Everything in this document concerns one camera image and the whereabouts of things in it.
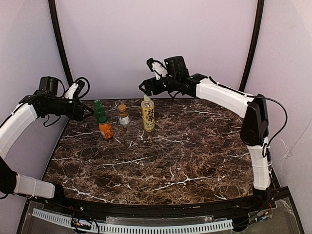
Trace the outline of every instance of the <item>white bottle cap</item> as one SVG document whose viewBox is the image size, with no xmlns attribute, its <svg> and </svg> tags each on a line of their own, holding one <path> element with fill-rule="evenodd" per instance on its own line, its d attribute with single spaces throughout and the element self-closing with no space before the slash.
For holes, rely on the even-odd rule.
<svg viewBox="0 0 312 234">
<path fill-rule="evenodd" d="M 150 101 L 150 100 L 151 100 L 151 97 L 144 95 L 144 101 Z"/>
</svg>

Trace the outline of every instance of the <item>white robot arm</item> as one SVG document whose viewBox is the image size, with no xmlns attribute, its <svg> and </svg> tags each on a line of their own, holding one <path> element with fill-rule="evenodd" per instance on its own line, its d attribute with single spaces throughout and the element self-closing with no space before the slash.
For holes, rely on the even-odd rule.
<svg viewBox="0 0 312 234">
<path fill-rule="evenodd" d="M 32 197 L 53 198 L 56 186 L 42 180 L 20 175 L 5 163 L 7 154 L 25 131 L 39 117 L 49 114 L 65 115 L 71 119 L 82 121 L 93 114 L 93 110 L 79 102 L 79 92 L 84 87 L 79 78 L 64 93 L 57 97 L 59 79 L 42 77 L 39 89 L 31 96 L 26 96 L 11 115 L 0 126 L 0 191 L 4 194 L 19 194 Z"/>
<path fill-rule="evenodd" d="M 150 58 L 147 64 L 150 70 L 156 73 L 153 61 L 155 60 Z M 268 194 L 272 192 L 266 98 L 262 95 L 253 96 L 240 92 L 201 74 L 190 76 L 182 56 L 165 59 L 165 66 L 166 76 L 147 79 L 139 85 L 139 89 L 148 96 L 162 92 L 168 92 L 170 95 L 171 92 L 177 91 L 182 95 L 206 99 L 244 118 L 240 137 L 246 144 L 252 160 L 253 195 L 262 197 L 263 201 L 266 200 Z"/>
</svg>

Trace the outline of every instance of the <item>bottle label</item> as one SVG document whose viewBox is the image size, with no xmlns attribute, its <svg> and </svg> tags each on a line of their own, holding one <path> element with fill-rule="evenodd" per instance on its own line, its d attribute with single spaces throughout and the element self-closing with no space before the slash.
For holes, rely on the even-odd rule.
<svg viewBox="0 0 312 234">
<path fill-rule="evenodd" d="M 102 134 L 102 137 L 104 137 L 105 139 L 110 139 L 114 136 L 114 133 L 113 133 L 113 129 L 108 129 L 106 130 L 105 132 L 104 131 L 100 131 L 101 134 Z"/>
<path fill-rule="evenodd" d="M 142 116 L 144 122 L 144 129 L 147 131 L 151 131 L 155 128 L 155 115 L 153 107 L 143 107 L 142 108 Z"/>
<path fill-rule="evenodd" d="M 129 116 L 126 116 L 126 117 L 120 117 L 120 116 L 118 116 L 118 117 L 119 117 L 119 123 L 120 123 L 121 125 L 127 125 L 127 124 L 130 122 Z"/>
</svg>

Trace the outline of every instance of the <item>white wall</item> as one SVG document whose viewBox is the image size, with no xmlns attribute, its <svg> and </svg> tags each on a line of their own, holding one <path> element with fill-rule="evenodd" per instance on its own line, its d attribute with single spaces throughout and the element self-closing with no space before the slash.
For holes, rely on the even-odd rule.
<svg viewBox="0 0 312 234">
<path fill-rule="evenodd" d="M 0 122 L 42 76 L 62 80 L 64 73 L 54 39 L 47 0 L 0 1 Z M 66 118 L 52 128 L 37 120 L 17 140 L 6 162 L 21 174 L 41 178 Z M 0 233 L 16 233 L 25 199 L 0 200 Z"/>
<path fill-rule="evenodd" d="M 312 2 L 265 2 L 247 92 L 279 100 L 288 110 L 286 129 L 272 142 L 274 169 L 288 185 L 305 232 L 312 233 Z M 269 105 L 270 132 L 284 121 L 283 111 Z"/>
<path fill-rule="evenodd" d="M 191 74 L 238 88 L 256 3 L 59 0 L 58 8 L 73 75 L 91 82 L 88 98 L 141 98 L 138 86 L 153 77 L 146 66 L 150 57 L 182 55 Z"/>
</svg>

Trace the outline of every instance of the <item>orange juice bottle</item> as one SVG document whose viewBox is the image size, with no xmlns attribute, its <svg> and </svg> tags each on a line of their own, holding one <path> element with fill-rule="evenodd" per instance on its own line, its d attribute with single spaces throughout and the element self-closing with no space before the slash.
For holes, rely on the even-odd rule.
<svg viewBox="0 0 312 234">
<path fill-rule="evenodd" d="M 141 103 L 144 129 L 148 132 L 155 128 L 154 102 L 147 95 L 144 95 L 144 101 Z"/>
<path fill-rule="evenodd" d="M 113 128 L 110 122 L 107 121 L 106 117 L 99 118 L 99 130 L 102 134 L 102 137 L 105 139 L 111 139 L 114 136 Z"/>
</svg>

